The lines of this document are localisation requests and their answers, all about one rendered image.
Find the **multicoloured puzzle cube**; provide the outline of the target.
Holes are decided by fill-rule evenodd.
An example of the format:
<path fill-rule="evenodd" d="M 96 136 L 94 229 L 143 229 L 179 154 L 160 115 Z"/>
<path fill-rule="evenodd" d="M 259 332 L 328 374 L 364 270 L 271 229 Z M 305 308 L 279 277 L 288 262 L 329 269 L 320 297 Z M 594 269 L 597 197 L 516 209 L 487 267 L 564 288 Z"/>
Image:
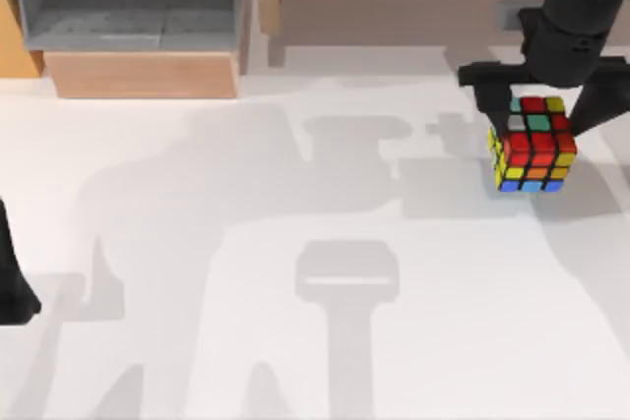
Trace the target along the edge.
<path fill-rule="evenodd" d="M 507 130 L 488 131 L 498 191 L 553 193 L 561 190 L 577 155 L 564 101 L 559 96 L 512 99 Z"/>

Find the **pale wooden drawer front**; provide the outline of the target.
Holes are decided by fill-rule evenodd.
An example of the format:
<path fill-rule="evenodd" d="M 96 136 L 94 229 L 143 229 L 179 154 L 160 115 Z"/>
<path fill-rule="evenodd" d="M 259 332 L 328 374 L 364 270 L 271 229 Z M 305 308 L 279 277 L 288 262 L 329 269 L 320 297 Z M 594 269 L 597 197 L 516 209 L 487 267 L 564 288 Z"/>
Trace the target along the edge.
<path fill-rule="evenodd" d="M 46 70 L 63 98 L 234 98 L 235 53 L 46 51 Z"/>

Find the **orange-brown wooden cupboard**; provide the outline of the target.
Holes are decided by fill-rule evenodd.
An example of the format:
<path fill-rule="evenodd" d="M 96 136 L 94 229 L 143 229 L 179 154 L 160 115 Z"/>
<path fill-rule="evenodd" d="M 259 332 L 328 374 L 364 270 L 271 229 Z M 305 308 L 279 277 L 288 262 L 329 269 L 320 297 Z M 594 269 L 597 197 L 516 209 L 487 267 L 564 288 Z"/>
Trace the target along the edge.
<path fill-rule="evenodd" d="M 18 0 L 0 0 L 0 79 L 35 79 L 44 69 L 40 51 L 28 51 Z"/>

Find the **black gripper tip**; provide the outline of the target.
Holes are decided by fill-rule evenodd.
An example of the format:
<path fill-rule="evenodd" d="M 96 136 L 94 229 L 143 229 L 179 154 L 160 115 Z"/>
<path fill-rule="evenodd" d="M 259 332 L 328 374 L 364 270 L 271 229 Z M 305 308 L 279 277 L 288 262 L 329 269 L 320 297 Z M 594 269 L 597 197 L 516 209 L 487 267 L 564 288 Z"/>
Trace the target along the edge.
<path fill-rule="evenodd" d="M 41 308 L 19 266 L 6 207 L 0 199 L 0 327 L 26 325 Z"/>

